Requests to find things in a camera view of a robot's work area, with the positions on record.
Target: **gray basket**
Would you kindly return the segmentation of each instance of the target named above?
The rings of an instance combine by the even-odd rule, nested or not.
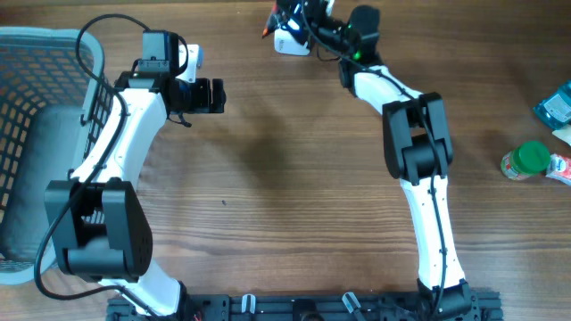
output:
[[[112,95],[77,64],[78,33],[0,28],[0,284],[33,278],[46,187],[81,164],[109,117]],[[103,48],[88,33],[80,54],[104,78]],[[54,262],[50,245],[42,272]]]

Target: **black cable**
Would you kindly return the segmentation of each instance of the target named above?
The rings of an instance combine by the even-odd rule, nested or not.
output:
[[[310,33],[310,35],[315,39],[315,41],[317,43],[319,43],[320,45],[322,45],[324,48],[326,48],[329,52],[331,52],[332,54],[335,54],[336,56],[338,56],[339,58],[348,61],[350,63],[352,63],[353,65],[357,66],[358,68],[360,68],[361,70],[365,70],[366,72],[370,72],[373,74],[378,75],[381,78],[384,78],[386,80],[388,80],[390,83],[392,83],[396,88],[398,88],[401,93],[403,95],[405,95],[406,97],[408,97],[409,99],[415,99],[411,94],[409,94],[402,86],[400,86],[396,81],[394,81],[393,79],[387,77],[386,75],[384,75],[382,72],[377,71],[377,70],[372,70],[371,68],[364,66],[356,61],[354,61],[351,57],[344,55],[338,51],[336,51],[335,49],[331,48],[331,46],[325,44],[321,39],[319,39],[319,37],[317,37],[317,35],[315,34],[315,32],[313,32],[313,30],[311,29],[311,25],[308,23],[307,21],[307,17],[305,16],[305,11],[304,11],[304,7],[308,5],[307,3],[305,3],[304,5],[302,5],[302,18],[303,18],[303,24],[305,26],[305,28],[308,30],[308,32]],[[434,178],[437,175],[439,169],[440,169],[440,157],[438,155],[438,151],[436,150],[436,143],[434,141],[434,137],[432,135],[432,129],[428,127],[427,122],[426,122],[426,116],[422,113],[422,111],[420,110],[420,107],[418,106],[418,116],[420,117],[420,120],[422,122],[423,127],[426,130],[426,135],[428,137],[428,142],[430,143],[430,147],[434,153],[434,162],[436,163],[436,166],[434,167],[434,171],[433,174],[430,178],[430,194],[432,195],[432,202],[434,205],[434,215],[436,216],[436,224],[438,225],[438,233],[440,235],[440,242],[441,242],[441,253],[443,255],[443,268],[442,268],[442,277],[441,277],[441,285],[440,285],[440,289],[438,292],[438,295],[436,296],[436,300],[434,301],[435,305],[434,305],[434,310],[432,311],[431,317],[432,318],[436,312],[438,311],[438,305],[440,305],[440,301],[442,300],[442,296],[443,296],[443,292],[444,292],[444,284],[445,284],[445,279],[446,279],[446,255],[447,255],[447,250],[446,250],[446,244],[444,241],[444,231],[443,231],[443,226],[442,226],[442,221],[440,219],[440,211],[438,210],[438,202],[436,200],[436,190],[434,189]]]
[[[191,123],[189,123],[188,121],[185,120],[185,118],[182,116],[182,114],[177,114],[177,115],[178,115],[178,119],[180,119],[180,121],[173,120],[173,119],[170,117],[170,115],[169,115],[169,117],[167,117],[167,120],[170,121],[170,122],[173,122],[173,123],[175,123],[175,124],[177,124],[177,125],[182,125],[182,126],[184,126],[184,127],[186,127],[186,128],[190,128],[190,127],[193,126],[193,124],[191,124]]]
[[[335,49],[333,49],[331,46],[325,44],[321,39],[319,39],[319,37],[315,34],[315,32],[313,32],[313,30],[311,29],[311,25],[307,22],[307,17],[305,16],[305,11],[303,10],[303,8],[308,5],[308,3],[306,2],[305,5],[302,5],[302,18],[303,18],[303,24],[305,26],[305,28],[308,30],[308,32],[310,33],[311,37],[315,39],[315,41],[320,44],[321,46],[323,46],[324,48],[326,48],[330,53],[336,55],[337,57],[339,57],[340,59],[343,59],[345,61],[348,61],[352,64],[354,64],[355,66],[357,66],[359,69],[365,71],[365,72],[369,72],[372,74],[375,74],[377,76],[379,76],[380,78],[384,78],[386,80],[388,80],[388,82],[390,82],[391,84],[393,84],[393,86],[395,86],[397,89],[399,89],[401,91],[402,95],[405,95],[406,97],[408,97],[409,99],[414,99],[414,97],[407,93],[407,91],[401,86],[399,85],[396,81],[394,81],[392,78],[387,77],[386,75],[384,75],[380,70],[372,70],[371,68],[360,64],[356,61],[354,61],[353,59],[351,59],[351,57],[344,55],[338,51],[336,51]]]
[[[131,72],[135,72],[135,69],[137,68],[137,66],[139,65],[139,62],[142,61],[142,58],[137,58],[135,59],[135,61],[133,62],[133,66],[131,67]]]
[[[434,206],[434,215],[436,216],[436,225],[438,225],[438,234],[440,235],[440,246],[441,246],[440,251],[441,251],[441,254],[443,255],[443,268],[442,268],[440,288],[438,289],[438,294],[436,295],[436,300],[434,301],[434,309],[431,313],[430,318],[428,318],[430,320],[438,312],[438,309],[439,309],[438,306],[440,305],[440,301],[443,298],[444,284],[446,282],[446,268],[447,268],[446,255],[448,254],[448,250],[446,249],[446,244],[444,241],[443,224],[442,224],[442,221],[440,219],[440,211],[438,210],[438,201],[436,200],[436,189],[434,188],[434,179],[435,179],[436,175],[438,174],[438,171],[440,170],[440,156],[438,155],[438,151],[436,149],[436,142],[434,141],[434,136],[432,135],[432,129],[429,128],[427,125],[426,115],[422,112],[420,105],[417,105],[416,109],[417,109],[418,117],[420,118],[420,122],[422,123],[422,126],[426,130],[426,136],[428,137],[428,143],[430,144],[430,148],[432,149],[432,152],[434,154],[434,163],[436,164],[436,166],[434,166],[434,170],[433,170],[432,175],[430,177],[430,194],[432,196],[432,204]]]
[[[91,70],[89,70],[89,68],[81,60],[81,57],[79,55],[79,45],[81,43],[81,37],[83,36],[83,34],[94,23],[101,21],[103,19],[108,19],[108,18],[126,19],[128,21],[135,22],[137,25],[143,27],[145,30],[150,30],[143,22],[138,21],[135,18],[129,17],[129,16],[124,15],[124,14],[112,13],[112,14],[104,14],[104,15],[101,15],[99,17],[92,19],[90,22],[88,22],[79,31],[78,38],[77,38],[76,44],[75,44],[75,55],[76,55],[76,59],[78,61],[78,64],[81,67],[81,69],[83,71],[85,71],[86,74],[90,78],[92,78],[93,80],[95,80],[97,82],[97,84],[99,84],[99,86],[102,86],[103,88],[105,88],[105,90],[112,93],[113,95],[115,95],[118,98],[120,106],[121,106],[121,115],[120,115],[120,120],[119,120],[119,124],[117,126],[117,129],[115,129],[115,132],[113,133],[111,140],[107,144],[107,147],[105,147],[105,150],[103,151],[103,153],[101,155],[101,158],[95,164],[93,171],[87,177],[85,182],[82,183],[79,186],[79,188],[72,194],[72,196],[69,198],[69,200],[63,206],[60,214],[56,217],[56,219],[52,222],[50,227],[47,229],[46,234],[44,235],[44,238],[42,239],[42,241],[39,245],[39,248],[37,250],[36,261],[34,263],[34,281],[36,283],[36,287],[38,288],[38,290],[42,294],[44,294],[48,298],[55,299],[55,300],[76,300],[76,299],[85,298],[87,296],[97,294],[100,292],[114,290],[114,291],[120,292],[122,295],[124,295],[125,297],[127,297],[128,299],[133,301],[135,304],[137,304],[137,306],[139,306],[141,309],[144,309],[152,317],[158,318],[158,316],[148,306],[146,306],[135,295],[133,295],[132,293],[127,291],[123,286],[120,286],[120,285],[102,286],[100,288],[96,288],[94,290],[89,290],[89,291],[85,291],[85,292],[81,292],[81,293],[76,293],[76,294],[72,294],[72,295],[62,295],[62,294],[50,292],[49,290],[47,290],[46,286],[42,282],[42,275],[41,275],[42,258],[44,257],[44,253],[46,251],[46,247],[47,247],[47,244],[49,243],[50,238],[54,234],[55,229],[58,227],[58,225],[62,221],[63,217],[68,212],[68,210],[71,207],[75,206],[75,204],[77,204],[77,202],[81,199],[83,192],[85,192],[85,190],[87,189],[87,186],[93,181],[93,179],[99,174],[99,172],[103,168],[104,163],[107,161],[107,158],[109,157],[110,153],[112,152],[114,145],[117,143],[117,140],[119,139],[120,132],[123,129],[123,126],[125,124],[125,119],[126,119],[127,114],[128,114],[127,105],[125,104],[125,101],[123,100],[123,98],[119,95],[119,92],[116,91],[115,88],[113,88],[112,86],[107,84],[103,79],[97,77]]]
[[[318,59],[319,59],[320,62],[338,62],[338,61],[341,59],[341,57],[339,57],[339,56],[337,56],[337,57],[335,57],[335,58],[329,58],[329,59],[323,59],[323,58],[321,58],[321,56],[319,55],[319,46],[318,46],[318,48],[317,48],[316,55],[317,55],[317,57],[318,57]]]

